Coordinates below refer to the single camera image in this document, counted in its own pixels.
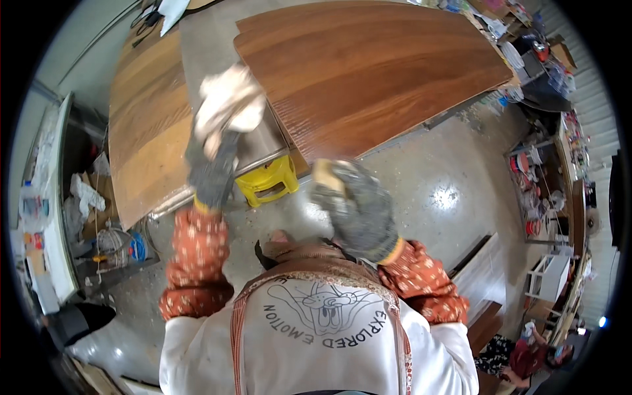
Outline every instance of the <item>corrugated metal wall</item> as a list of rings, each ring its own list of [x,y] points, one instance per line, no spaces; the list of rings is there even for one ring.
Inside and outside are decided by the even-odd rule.
[[[526,3],[525,6],[530,12],[539,9],[548,37],[557,34],[564,37],[565,44],[578,67],[574,74],[577,90],[570,95],[569,99],[575,107],[584,134],[590,136],[588,149],[591,171],[589,177],[597,184],[597,208],[602,220],[601,231],[590,238],[590,249],[593,254],[592,267],[598,275],[586,284],[582,297],[584,309],[581,315],[586,319],[586,326],[594,328],[599,318],[605,313],[614,286],[619,259],[617,254],[613,267],[615,249],[611,246],[608,189],[612,167],[611,156],[619,148],[614,111],[599,69],[566,15],[551,0]]]

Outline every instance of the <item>sanding sponge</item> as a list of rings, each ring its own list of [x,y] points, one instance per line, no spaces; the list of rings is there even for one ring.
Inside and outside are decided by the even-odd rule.
[[[344,195],[344,183],[331,171],[332,161],[316,159],[312,166],[312,180]]]

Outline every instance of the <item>glove yellow cuff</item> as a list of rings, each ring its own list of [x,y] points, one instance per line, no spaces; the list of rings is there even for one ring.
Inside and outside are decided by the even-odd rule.
[[[404,252],[405,244],[406,241],[402,239],[402,237],[399,237],[397,239],[397,243],[395,243],[395,248],[393,248],[393,251],[391,251],[390,254],[386,256],[386,258],[382,259],[380,262],[377,262],[377,264],[388,266],[391,263],[395,262],[399,258],[401,253]]]

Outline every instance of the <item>white shirt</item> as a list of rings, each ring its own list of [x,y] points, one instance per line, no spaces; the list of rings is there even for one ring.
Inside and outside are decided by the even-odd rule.
[[[467,328],[428,324],[401,302],[414,394],[478,394]],[[396,394],[395,332],[387,303],[366,289],[277,278],[248,299],[243,328],[248,394],[355,390]],[[234,394],[232,305],[166,324],[160,385],[167,395]]]

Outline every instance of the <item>concrete floor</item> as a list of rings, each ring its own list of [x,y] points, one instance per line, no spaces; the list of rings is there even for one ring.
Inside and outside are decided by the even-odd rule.
[[[480,103],[430,131],[414,132],[397,144],[370,154],[362,164],[375,173],[393,197],[395,221],[407,239],[420,240],[447,270],[484,235],[498,232],[505,261],[507,314],[502,333],[515,336],[523,310],[527,267],[547,251],[527,245],[503,153],[528,129],[520,110],[510,105],[498,116]],[[308,201],[310,182],[258,209],[227,215],[231,255],[224,273],[240,290],[262,271],[253,247],[274,229],[297,240],[330,236],[327,214]],[[150,225],[163,256],[173,216]],[[70,351],[82,360],[151,384],[158,383],[164,323],[157,307],[166,280],[164,260],[110,290],[117,317],[77,342]]]

